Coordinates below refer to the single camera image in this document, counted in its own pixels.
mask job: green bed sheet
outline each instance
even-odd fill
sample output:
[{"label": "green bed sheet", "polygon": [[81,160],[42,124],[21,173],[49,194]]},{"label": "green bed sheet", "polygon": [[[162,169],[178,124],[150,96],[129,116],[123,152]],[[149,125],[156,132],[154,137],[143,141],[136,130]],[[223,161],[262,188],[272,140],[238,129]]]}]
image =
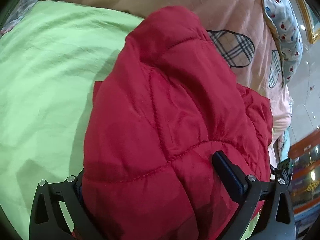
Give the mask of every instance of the green bed sheet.
[{"label": "green bed sheet", "polygon": [[93,83],[110,73],[141,21],[40,1],[0,39],[0,204],[23,239],[38,182],[82,170]]}]

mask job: red garment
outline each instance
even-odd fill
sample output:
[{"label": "red garment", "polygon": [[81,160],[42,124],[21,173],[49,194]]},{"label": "red garment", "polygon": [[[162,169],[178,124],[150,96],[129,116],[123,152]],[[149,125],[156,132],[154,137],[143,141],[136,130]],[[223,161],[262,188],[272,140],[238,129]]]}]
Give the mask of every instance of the red garment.
[{"label": "red garment", "polygon": [[270,101],[236,83],[185,8],[144,20],[98,85],[83,197],[110,239],[215,239],[237,208],[212,167],[215,151],[269,181]]}]

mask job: blue patterned fabric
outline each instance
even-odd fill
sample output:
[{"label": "blue patterned fabric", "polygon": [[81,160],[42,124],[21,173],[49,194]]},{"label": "blue patterned fabric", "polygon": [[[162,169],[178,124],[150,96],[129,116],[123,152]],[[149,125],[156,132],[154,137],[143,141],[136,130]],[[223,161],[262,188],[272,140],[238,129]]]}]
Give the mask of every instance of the blue patterned fabric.
[{"label": "blue patterned fabric", "polygon": [[282,73],[285,86],[297,71],[302,58],[303,44],[298,22],[289,0],[263,1],[266,15],[277,32],[274,39],[283,55]]}]

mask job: metal pivot bolt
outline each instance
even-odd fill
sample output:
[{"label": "metal pivot bolt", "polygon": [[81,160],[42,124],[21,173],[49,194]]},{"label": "metal pivot bolt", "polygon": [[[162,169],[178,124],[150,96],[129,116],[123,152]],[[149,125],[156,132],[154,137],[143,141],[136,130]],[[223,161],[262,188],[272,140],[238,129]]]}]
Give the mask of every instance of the metal pivot bolt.
[{"label": "metal pivot bolt", "polygon": [[71,175],[69,177],[67,177],[67,182],[73,182],[75,180],[75,176]]},{"label": "metal pivot bolt", "polygon": [[39,181],[39,186],[43,186],[45,184],[45,180],[42,179],[41,181]]},{"label": "metal pivot bolt", "polygon": [[284,179],[278,179],[278,182],[279,182],[281,185],[284,185],[284,184],[285,184]]},{"label": "metal pivot bolt", "polygon": [[257,180],[257,178],[254,175],[248,175],[248,179],[250,181],[256,181]]}]

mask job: tiled floor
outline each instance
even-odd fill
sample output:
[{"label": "tiled floor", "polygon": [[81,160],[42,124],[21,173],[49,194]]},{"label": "tiled floor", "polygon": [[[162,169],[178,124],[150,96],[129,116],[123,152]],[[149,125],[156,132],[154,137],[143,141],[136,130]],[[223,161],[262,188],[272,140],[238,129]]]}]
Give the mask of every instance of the tiled floor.
[{"label": "tiled floor", "polygon": [[320,41],[314,45],[308,43],[297,2],[290,2],[300,26],[304,46],[301,64],[288,84],[294,101],[289,131],[293,145],[320,127]]}]

